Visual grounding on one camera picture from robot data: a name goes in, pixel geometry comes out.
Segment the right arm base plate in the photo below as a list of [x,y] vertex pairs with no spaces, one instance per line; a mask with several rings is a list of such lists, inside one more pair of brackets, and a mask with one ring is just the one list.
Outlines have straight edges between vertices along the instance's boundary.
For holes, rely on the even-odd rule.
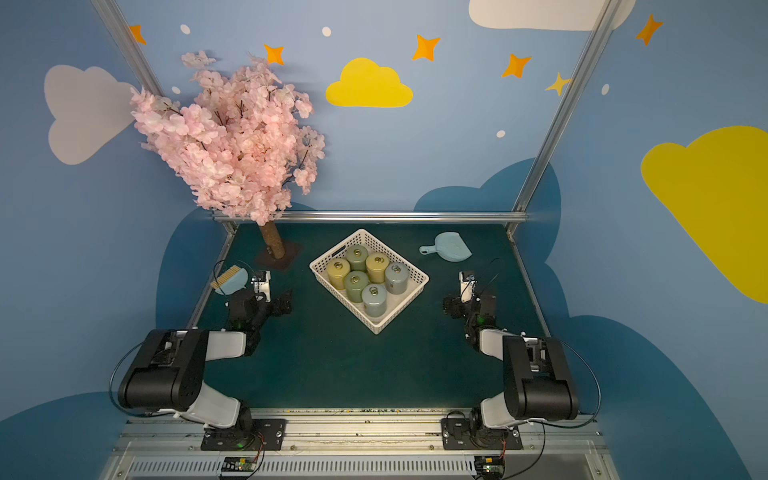
[[463,417],[445,417],[440,422],[444,450],[522,450],[517,429],[490,429]]

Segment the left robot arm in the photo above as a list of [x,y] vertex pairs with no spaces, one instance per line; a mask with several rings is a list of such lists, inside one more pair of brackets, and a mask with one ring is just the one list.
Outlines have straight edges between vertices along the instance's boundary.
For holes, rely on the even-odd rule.
[[292,311],[292,297],[290,290],[269,298],[240,289],[229,297],[229,330],[150,331],[134,348],[136,356],[119,387],[108,386],[110,400],[134,416],[173,414],[209,429],[251,431],[247,406],[209,386],[205,368],[213,361],[252,355],[266,321]]

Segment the pale blue tea canister front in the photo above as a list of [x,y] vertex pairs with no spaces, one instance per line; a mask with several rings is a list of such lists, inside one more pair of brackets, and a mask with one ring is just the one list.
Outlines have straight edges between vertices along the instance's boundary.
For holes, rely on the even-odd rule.
[[387,310],[388,291],[381,284],[369,284],[361,293],[364,311],[367,316],[378,318]]

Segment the olive yellow tea canister front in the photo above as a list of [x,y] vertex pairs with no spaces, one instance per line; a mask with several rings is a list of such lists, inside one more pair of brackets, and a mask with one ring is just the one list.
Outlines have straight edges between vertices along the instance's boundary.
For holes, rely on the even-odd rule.
[[330,284],[336,290],[345,289],[345,279],[351,272],[351,266],[346,258],[332,258],[326,268]]

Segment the white perforated plastic basket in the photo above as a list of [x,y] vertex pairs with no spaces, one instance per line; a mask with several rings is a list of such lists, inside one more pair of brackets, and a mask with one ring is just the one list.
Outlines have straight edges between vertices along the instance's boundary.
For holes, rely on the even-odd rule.
[[[330,282],[327,267],[332,260],[341,259],[352,245],[365,246],[369,252],[383,253],[389,260],[404,264],[408,270],[406,289],[386,300],[386,311],[380,317],[371,317],[361,304],[352,302],[343,290],[336,289]],[[419,294],[429,282],[429,276],[409,262],[402,255],[380,241],[365,229],[358,229],[335,246],[324,252],[309,264],[316,280],[331,293],[350,313],[360,320],[373,334],[378,335],[386,328]]]

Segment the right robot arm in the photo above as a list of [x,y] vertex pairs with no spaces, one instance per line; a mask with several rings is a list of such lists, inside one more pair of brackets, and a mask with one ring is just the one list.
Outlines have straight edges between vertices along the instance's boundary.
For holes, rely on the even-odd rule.
[[525,421],[575,419],[580,410],[563,344],[551,337],[515,334],[496,325],[496,298],[443,299],[444,312],[464,321],[465,339],[502,363],[502,391],[473,409],[479,428],[511,429]]

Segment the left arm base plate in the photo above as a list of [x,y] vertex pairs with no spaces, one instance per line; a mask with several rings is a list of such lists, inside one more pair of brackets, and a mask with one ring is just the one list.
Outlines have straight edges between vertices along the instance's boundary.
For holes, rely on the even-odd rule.
[[228,429],[206,428],[200,449],[202,451],[279,451],[287,426],[286,419],[256,418],[249,427]]

